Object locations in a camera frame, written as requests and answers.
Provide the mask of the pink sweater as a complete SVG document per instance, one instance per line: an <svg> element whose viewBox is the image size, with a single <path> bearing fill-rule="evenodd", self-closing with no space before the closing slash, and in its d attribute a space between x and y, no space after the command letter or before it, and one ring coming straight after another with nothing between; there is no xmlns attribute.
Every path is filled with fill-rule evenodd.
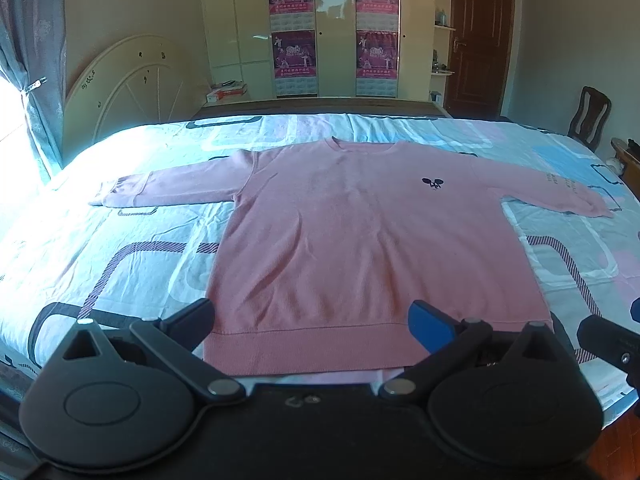
<svg viewBox="0 0 640 480"><path fill-rule="evenodd" d="M608 217L603 198L556 174L430 146L334 139L122 177L105 207L230 202L207 295L205 361L231 376L412 365L423 300L497 330L549 323L502 203Z"/></svg>

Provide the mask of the patterned bed sheet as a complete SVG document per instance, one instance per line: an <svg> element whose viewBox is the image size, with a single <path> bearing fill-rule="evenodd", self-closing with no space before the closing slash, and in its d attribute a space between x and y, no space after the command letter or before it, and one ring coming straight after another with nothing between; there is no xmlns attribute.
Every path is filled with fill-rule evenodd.
<svg viewBox="0 0 640 480"><path fill-rule="evenodd" d="M43 188L1 204L1 359L36 376L78 315L106 326L166 318L204 294L231 214L228 204L107 209L102 182L246 150L311 142L412 141L549 171L599 192L611 219L503 208L533 265L558 334L577 348L596 314L634 328L639 296L639 203L612 170L566 136L512 124L356 114L232 116L146 125L87 148Z"/></svg>

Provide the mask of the dark wooden chair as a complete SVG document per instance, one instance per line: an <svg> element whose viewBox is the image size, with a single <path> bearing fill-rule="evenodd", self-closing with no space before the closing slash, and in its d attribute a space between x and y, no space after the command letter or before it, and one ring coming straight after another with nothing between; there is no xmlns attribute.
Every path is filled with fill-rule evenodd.
<svg viewBox="0 0 640 480"><path fill-rule="evenodd" d="M585 86L580 92L578 107L570 121L567 135L590 151L597 151L611 110L612 101L604 93Z"/></svg>

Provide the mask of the orange white box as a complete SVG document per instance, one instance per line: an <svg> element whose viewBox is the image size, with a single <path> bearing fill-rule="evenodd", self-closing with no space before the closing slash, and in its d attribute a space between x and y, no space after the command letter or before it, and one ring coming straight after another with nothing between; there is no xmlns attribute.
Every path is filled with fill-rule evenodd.
<svg viewBox="0 0 640 480"><path fill-rule="evenodd" d="M221 84L214 84L206 94L206 103L212 104L235 96L244 96L246 89L246 83L238 80L227 80Z"/></svg>

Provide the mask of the cream round headboard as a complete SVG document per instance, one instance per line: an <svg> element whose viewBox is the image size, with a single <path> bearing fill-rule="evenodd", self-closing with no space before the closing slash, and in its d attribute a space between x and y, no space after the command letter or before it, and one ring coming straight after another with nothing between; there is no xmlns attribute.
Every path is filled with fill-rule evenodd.
<svg viewBox="0 0 640 480"><path fill-rule="evenodd" d="M208 89L171 40L138 35L116 42L89 63L66 98L62 164L119 131L192 118Z"/></svg>

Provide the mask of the lower right pink poster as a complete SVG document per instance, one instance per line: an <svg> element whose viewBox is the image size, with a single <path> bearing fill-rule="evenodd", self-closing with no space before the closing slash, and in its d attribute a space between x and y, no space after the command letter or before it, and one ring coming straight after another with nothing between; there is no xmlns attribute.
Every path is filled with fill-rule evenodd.
<svg viewBox="0 0 640 480"><path fill-rule="evenodd" d="M396 98L398 92L397 32L356 32L356 95Z"/></svg>

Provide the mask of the lower left pink poster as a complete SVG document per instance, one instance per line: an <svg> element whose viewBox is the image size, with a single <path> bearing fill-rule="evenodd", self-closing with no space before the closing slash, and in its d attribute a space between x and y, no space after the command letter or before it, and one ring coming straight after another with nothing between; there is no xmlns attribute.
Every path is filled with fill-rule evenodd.
<svg viewBox="0 0 640 480"><path fill-rule="evenodd" d="M316 35L313 30L272 34L274 91L278 98L318 93Z"/></svg>

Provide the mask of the cream wardrobe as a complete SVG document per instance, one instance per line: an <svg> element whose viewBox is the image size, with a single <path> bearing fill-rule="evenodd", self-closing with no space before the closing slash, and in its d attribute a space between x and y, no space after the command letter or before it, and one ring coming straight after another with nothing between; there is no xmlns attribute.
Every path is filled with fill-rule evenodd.
<svg viewBox="0 0 640 480"><path fill-rule="evenodd" d="M202 0L213 81L243 81L253 100L274 91L269 0ZM434 0L399 0L398 92L394 99L430 98ZM356 0L314 0L318 93L356 95Z"/></svg>

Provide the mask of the dark brown wooden door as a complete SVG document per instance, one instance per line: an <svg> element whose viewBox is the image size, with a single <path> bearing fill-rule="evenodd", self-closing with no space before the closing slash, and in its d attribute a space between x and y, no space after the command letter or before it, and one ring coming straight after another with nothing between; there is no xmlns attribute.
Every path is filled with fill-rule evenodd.
<svg viewBox="0 0 640 480"><path fill-rule="evenodd" d="M494 120L508 78L514 0L452 0L445 107L455 118Z"/></svg>

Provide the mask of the corner shelf unit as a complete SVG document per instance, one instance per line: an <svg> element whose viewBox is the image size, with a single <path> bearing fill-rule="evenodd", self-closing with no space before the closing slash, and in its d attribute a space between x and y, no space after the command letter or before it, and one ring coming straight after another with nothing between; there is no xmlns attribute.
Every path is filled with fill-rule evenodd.
<svg viewBox="0 0 640 480"><path fill-rule="evenodd" d="M454 40L454 0L434 0L433 63L430 84L431 100L445 107L449 79L454 76L451 68L450 50Z"/></svg>

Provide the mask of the grey blue curtain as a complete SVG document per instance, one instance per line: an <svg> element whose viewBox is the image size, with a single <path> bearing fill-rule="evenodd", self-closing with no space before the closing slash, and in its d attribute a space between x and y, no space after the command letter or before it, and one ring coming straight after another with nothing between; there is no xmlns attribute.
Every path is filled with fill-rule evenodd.
<svg viewBox="0 0 640 480"><path fill-rule="evenodd" d="M1 0L1 77L16 88L41 180L62 169L64 0Z"/></svg>

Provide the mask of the dark wooden bed frame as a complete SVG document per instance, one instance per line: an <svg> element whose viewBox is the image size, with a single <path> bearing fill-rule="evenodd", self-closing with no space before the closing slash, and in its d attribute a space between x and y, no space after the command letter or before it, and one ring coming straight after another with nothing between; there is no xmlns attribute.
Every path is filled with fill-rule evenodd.
<svg viewBox="0 0 640 480"><path fill-rule="evenodd" d="M194 119L240 115L358 114L376 116L450 118L433 102L382 98L292 98L231 102L203 106Z"/></svg>

